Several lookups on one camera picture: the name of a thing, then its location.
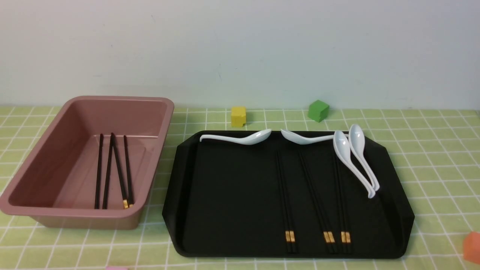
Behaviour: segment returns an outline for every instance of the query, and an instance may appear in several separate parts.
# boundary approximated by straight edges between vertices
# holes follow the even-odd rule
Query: wooden cube
[[[308,118],[320,122],[328,116],[330,106],[323,101],[317,100],[308,107]]]
[[[480,233],[471,232],[463,240],[463,258],[480,264]]]
[[[232,107],[232,127],[243,127],[247,123],[247,109],[245,107]]]

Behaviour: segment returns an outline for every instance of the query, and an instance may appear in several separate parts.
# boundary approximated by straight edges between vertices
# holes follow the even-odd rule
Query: pink plastic tray
[[[0,197],[9,215],[30,216],[46,227],[134,229],[155,176],[173,102],[167,98],[85,96],[69,100],[46,129]],[[102,187],[110,133],[117,137],[126,175],[123,135],[128,137],[134,205],[123,209],[115,158],[108,209],[94,209],[99,137]]]

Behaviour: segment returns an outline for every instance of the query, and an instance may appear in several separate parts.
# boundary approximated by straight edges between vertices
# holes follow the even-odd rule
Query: black chopsticks
[[[108,159],[107,159],[107,176],[105,177],[105,187],[103,190],[102,209],[107,209],[107,206],[108,206],[108,191],[110,190],[110,171],[112,169],[112,146],[113,146],[113,140],[110,137],[110,145],[108,147]]]
[[[95,209],[100,208],[100,186],[102,184],[102,149],[103,134],[100,134],[100,146],[98,147],[98,166],[96,169]]]
[[[279,152],[275,152],[276,169],[278,178],[278,188],[280,190],[280,200],[282,203],[283,225],[285,228],[285,240],[287,243],[287,253],[296,253],[297,244],[295,243],[295,229],[293,227],[292,210],[288,199],[287,185]]]
[[[117,171],[119,172],[119,181],[120,181],[120,190],[121,190],[121,197],[123,199],[123,208],[128,208],[128,198],[127,198],[127,191],[125,190],[125,181],[123,179],[123,172],[121,171],[121,164],[120,164],[120,155],[117,149],[117,139],[115,138],[115,134],[111,134],[110,139],[113,141],[113,153],[115,153],[115,161],[117,162]]]
[[[331,230],[331,225],[328,222],[327,214],[322,207],[323,203],[321,199],[317,198],[317,194],[318,194],[317,189],[315,188],[310,171],[308,170],[307,164],[305,162],[305,158],[303,157],[303,154],[300,150],[298,151],[298,156],[300,159],[300,163],[302,165],[305,180],[307,181],[307,184],[309,187],[308,190],[310,192],[310,197],[312,198],[312,201],[313,201],[315,213],[320,225],[320,229],[323,232],[323,237],[324,237],[328,252],[330,252],[331,254],[337,253],[335,238]]]
[[[97,167],[97,176],[96,176],[96,190],[95,190],[95,209],[99,209],[100,207],[100,189],[101,189],[101,167],[102,167],[102,150],[103,150],[103,134],[100,134],[100,145],[98,148],[98,167]],[[115,134],[110,134],[110,144],[108,147],[108,160],[107,160],[107,172],[105,177],[105,187],[103,192],[103,205],[102,209],[108,208],[108,192],[110,190],[110,173],[111,173],[111,160],[112,160],[112,150],[115,155],[115,161],[117,165],[117,171],[119,175],[119,183],[120,183],[120,190],[123,200],[123,208],[127,209],[133,206],[133,186],[132,186],[132,173],[130,170],[130,158],[128,154],[128,144],[127,144],[127,136],[123,136],[123,142],[125,146],[125,162],[127,168],[127,188],[125,187],[125,180],[123,178],[123,172],[121,168],[121,161],[120,161],[120,154],[117,147],[117,140]]]
[[[340,168],[339,168],[339,160],[334,154],[334,169],[335,169],[335,186],[336,186],[336,193],[337,193],[337,211],[340,216],[340,239],[342,241],[343,253],[351,254],[352,247],[351,247],[351,238],[350,238],[350,229],[348,228],[348,214],[347,214],[347,206],[344,203],[345,194],[342,185],[342,177],[340,177]]]
[[[133,206],[133,187],[132,187],[132,173],[130,172],[130,158],[128,157],[128,143],[127,136],[123,136],[123,145],[125,146],[125,164],[127,167],[127,187],[128,187],[128,207]]]

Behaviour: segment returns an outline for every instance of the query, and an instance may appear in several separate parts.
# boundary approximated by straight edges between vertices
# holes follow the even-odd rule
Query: orange block
[[[471,232],[463,240],[463,258],[480,264],[480,233]]]

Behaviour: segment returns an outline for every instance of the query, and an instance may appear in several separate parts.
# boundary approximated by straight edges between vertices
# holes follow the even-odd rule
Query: white ceramic spoon
[[[254,145],[254,144],[258,144],[260,142],[265,141],[270,136],[271,133],[272,133],[272,129],[269,128],[269,129],[261,130],[259,132],[255,132],[254,134],[247,136],[245,138],[233,138],[233,137],[227,137],[227,136],[205,134],[200,136],[200,141],[202,141],[203,139],[213,139],[213,140],[226,141],[226,142],[231,142],[231,143],[236,143],[241,145]]]
[[[320,137],[315,137],[315,138],[307,138],[303,137],[301,135],[298,135],[295,132],[291,132],[289,130],[284,130],[280,129],[280,132],[282,133],[283,137],[291,142],[294,142],[299,145],[309,145],[309,144],[314,144],[318,142],[323,142],[327,140],[333,139],[333,135],[326,135],[326,136],[320,136]]]
[[[378,183],[377,177],[373,173],[372,169],[368,165],[367,160],[363,156],[363,150],[365,149],[365,135],[363,134],[361,127],[357,124],[353,124],[350,127],[348,134],[348,142],[350,143],[350,149],[352,150],[353,155],[358,159],[370,178],[373,189],[377,191],[380,188],[380,184]]]
[[[361,174],[361,172],[357,169],[357,167],[353,165],[353,162],[350,158],[350,144],[348,143],[345,134],[339,130],[335,131],[333,148],[335,149],[335,153],[342,163],[353,172],[353,174],[360,180],[365,189],[368,191],[368,198],[373,198],[375,196],[375,190],[370,185],[368,180],[363,176],[363,174]]]

